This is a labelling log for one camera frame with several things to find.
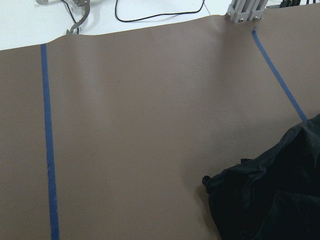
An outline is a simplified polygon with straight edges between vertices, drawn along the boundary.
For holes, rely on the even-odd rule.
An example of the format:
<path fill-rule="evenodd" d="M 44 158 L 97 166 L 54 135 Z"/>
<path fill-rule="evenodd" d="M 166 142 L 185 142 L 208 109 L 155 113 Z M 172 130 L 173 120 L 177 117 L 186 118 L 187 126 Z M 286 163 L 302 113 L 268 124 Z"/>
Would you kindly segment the aluminium frame post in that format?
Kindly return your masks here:
<path fill-rule="evenodd" d="M 232 0 L 225 16 L 234 23 L 260 20 L 268 0 Z"/>

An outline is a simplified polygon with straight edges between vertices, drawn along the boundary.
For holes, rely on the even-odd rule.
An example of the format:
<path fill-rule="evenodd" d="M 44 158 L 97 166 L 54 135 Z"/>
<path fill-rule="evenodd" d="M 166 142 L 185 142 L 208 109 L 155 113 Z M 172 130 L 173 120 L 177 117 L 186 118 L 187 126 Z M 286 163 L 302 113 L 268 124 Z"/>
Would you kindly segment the black graphic t-shirt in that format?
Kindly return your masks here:
<path fill-rule="evenodd" d="M 202 178 L 223 240 L 320 237 L 320 118 L 290 128 L 254 159 Z"/>

